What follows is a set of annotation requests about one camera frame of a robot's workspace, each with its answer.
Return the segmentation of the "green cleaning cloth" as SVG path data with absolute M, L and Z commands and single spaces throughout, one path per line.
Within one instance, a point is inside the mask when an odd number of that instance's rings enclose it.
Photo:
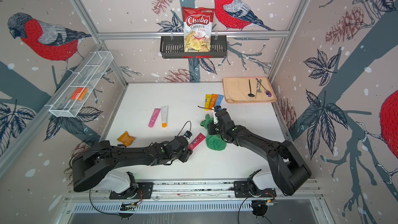
M 213 118 L 210 117 L 209 114 L 205 116 L 205 120 L 203 120 L 200 125 L 206 129 L 206 145 L 209 149 L 215 151 L 222 151 L 226 148 L 227 143 L 221 138 L 220 135 L 210 135 L 209 124 L 214 123 Z

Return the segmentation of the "red pink toothpaste tube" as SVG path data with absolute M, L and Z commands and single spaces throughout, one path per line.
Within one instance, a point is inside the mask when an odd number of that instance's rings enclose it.
M 198 136 L 189 144 L 188 149 L 193 151 L 205 139 L 206 136 L 202 133 L 199 133 Z

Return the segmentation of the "white toothpaste tube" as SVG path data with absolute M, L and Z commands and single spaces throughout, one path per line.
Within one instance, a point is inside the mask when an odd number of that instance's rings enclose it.
M 167 127 L 168 112 L 169 112 L 169 106 L 168 105 L 161 107 L 161 120 L 162 120 L 162 127 L 163 128 Z

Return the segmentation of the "magenta toothpaste tube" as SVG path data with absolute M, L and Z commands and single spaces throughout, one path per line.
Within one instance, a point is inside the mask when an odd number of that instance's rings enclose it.
M 148 124 L 148 126 L 149 126 L 150 128 L 153 128 L 153 127 L 154 127 L 154 124 L 155 124 L 155 122 L 156 122 L 156 120 L 157 120 L 158 115 L 159 115 L 160 112 L 161 112 L 161 109 L 160 109 L 160 108 L 155 108 L 155 109 L 154 109 L 154 111 L 153 111 L 153 113 L 152 113 L 152 115 L 151 115 L 149 124 Z

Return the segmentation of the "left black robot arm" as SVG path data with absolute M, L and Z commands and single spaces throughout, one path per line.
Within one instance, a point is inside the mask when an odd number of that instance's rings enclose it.
M 83 192 L 97 186 L 108 172 L 129 166 L 158 166 L 175 160 L 187 162 L 192 152 L 188 149 L 192 133 L 187 131 L 172 141 L 152 143 L 147 147 L 112 146 L 102 141 L 77 155 L 71 163 L 73 189 Z

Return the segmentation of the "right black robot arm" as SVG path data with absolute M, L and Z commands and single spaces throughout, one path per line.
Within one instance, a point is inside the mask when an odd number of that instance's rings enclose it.
M 217 123 L 208 125 L 210 134 L 218 134 L 226 143 L 249 149 L 266 159 L 273 181 L 283 194 L 292 196 L 312 176 L 292 142 L 271 141 L 235 125 L 227 110 L 220 106 L 214 107 L 214 116 Z

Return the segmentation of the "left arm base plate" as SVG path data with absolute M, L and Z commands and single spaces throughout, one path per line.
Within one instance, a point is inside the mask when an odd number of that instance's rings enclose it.
M 109 198 L 111 200 L 146 200 L 150 199 L 153 191 L 154 183 L 152 182 L 142 182 L 136 183 L 134 186 L 130 187 L 122 193 L 116 193 L 112 191 Z

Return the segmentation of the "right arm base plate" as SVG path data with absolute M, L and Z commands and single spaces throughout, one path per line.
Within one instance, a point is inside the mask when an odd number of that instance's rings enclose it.
M 253 183 L 248 181 L 234 181 L 232 190 L 235 198 L 275 198 L 276 191 L 273 188 L 258 189 Z

